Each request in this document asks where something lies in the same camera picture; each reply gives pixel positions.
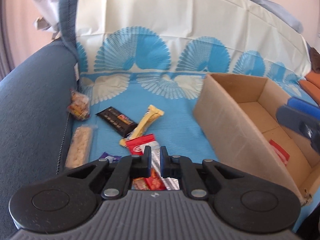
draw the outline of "clear plastic package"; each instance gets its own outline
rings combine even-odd
[[[69,147],[65,167],[74,169],[86,164],[89,160],[93,128],[88,125],[81,125],[73,134]]]
[[[71,90],[71,105],[67,111],[70,112],[77,120],[85,120],[90,114],[90,99],[84,94]]]

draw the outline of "gray cloth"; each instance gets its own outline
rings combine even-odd
[[[302,23],[300,21],[298,21],[293,15],[291,15],[281,5],[279,5],[275,2],[272,2],[270,0],[251,0],[251,1],[261,5],[263,8],[272,12],[274,15],[276,15],[281,20],[283,20],[285,23],[287,23],[287,25],[289,25],[291,28],[293,28],[296,32],[298,32],[298,33],[303,32]]]
[[[37,51],[0,82],[0,239],[17,229],[10,197],[63,167],[72,135],[67,122],[76,59],[62,41]]]

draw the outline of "orange cushion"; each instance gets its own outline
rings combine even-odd
[[[299,84],[320,105],[320,89],[307,80],[300,80]]]
[[[320,89],[320,74],[317,74],[316,72],[311,70],[311,72],[306,75],[305,78]]]

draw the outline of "blue and white patterned fabric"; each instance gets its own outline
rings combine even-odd
[[[205,158],[217,160],[192,116],[206,73],[267,76],[290,95],[314,104],[299,87],[300,77],[283,63],[274,63],[266,70],[260,53],[250,50],[231,66],[228,49],[214,37],[200,37],[187,43],[176,69],[172,68],[165,42],[141,26],[120,29],[106,38],[96,53],[94,73],[88,73],[87,55],[79,42],[77,49],[81,89],[92,99],[92,116],[86,123],[98,127],[90,161],[105,151],[113,155],[129,154],[118,144],[121,137],[95,113],[113,106],[139,122],[150,104],[162,109],[165,115],[147,133],[154,133],[170,154],[185,155],[198,163]]]

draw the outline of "curtain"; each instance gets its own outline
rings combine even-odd
[[[6,0],[0,0],[0,81],[14,69],[6,24]]]

